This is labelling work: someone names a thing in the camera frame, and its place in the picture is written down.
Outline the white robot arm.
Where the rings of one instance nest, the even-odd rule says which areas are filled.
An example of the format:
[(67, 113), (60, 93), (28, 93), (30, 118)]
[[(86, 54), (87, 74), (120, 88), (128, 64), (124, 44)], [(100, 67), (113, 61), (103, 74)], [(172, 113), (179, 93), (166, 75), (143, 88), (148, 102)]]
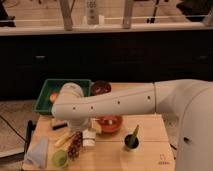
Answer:
[(213, 171), (213, 82), (181, 79), (144, 83), (84, 97), (80, 86), (65, 84), (52, 106), (54, 117), (74, 130), (107, 115), (175, 114), (179, 118), (175, 171)]

